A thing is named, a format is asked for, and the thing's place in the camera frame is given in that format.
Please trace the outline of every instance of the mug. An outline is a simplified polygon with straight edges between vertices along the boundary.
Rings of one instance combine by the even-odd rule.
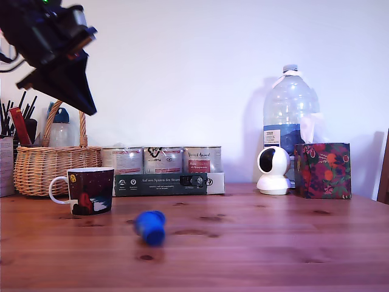
[[[52,193],[56,181],[63,179],[69,187],[69,200],[60,201]],[[57,204],[70,204],[73,215],[96,215],[111,210],[114,186],[112,167],[69,169],[66,176],[52,180],[49,186],[51,200]]]

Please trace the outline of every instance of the blue object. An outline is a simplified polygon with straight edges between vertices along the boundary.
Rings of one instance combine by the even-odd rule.
[[[135,232],[151,246],[161,245],[165,239],[166,218],[160,211],[147,211],[135,219]]]
[[[49,117],[49,113],[53,107],[54,103],[50,102],[49,109],[47,110],[47,117]],[[59,108],[57,113],[54,116],[53,123],[69,123],[70,118],[65,108]]]

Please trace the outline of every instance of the security camera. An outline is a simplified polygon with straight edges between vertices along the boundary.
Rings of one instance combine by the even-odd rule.
[[[266,195],[287,194],[291,187],[291,182],[285,177],[291,166],[288,153],[281,147],[271,146],[262,150],[256,161],[262,172],[257,189]]]

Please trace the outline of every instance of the basket handle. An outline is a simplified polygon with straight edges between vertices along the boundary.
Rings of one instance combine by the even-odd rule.
[[[44,129],[43,135],[43,147],[48,147],[50,143],[50,132],[51,126],[53,125],[55,114],[60,108],[62,101],[57,100],[57,102],[53,105],[49,117],[47,118],[46,127]],[[86,135],[86,121],[85,121],[85,113],[80,111],[80,147],[88,146],[88,137]]]

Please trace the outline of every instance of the mug handle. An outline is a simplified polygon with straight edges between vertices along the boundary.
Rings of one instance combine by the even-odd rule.
[[[54,202],[54,203],[57,203],[57,204],[70,204],[71,201],[70,200],[67,200],[67,201],[60,201],[60,200],[57,200],[56,198],[54,198],[53,196],[53,192],[52,192],[52,189],[53,189],[53,186],[55,184],[56,181],[59,181],[63,179],[64,181],[66,181],[66,183],[69,185],[69,181],[67,180],[67,177],[66,176],[58,176],[56,177],[55,179],[53,179],[50,183],[50,186],[49,186],[49,196],[50,196],[50,199]]]

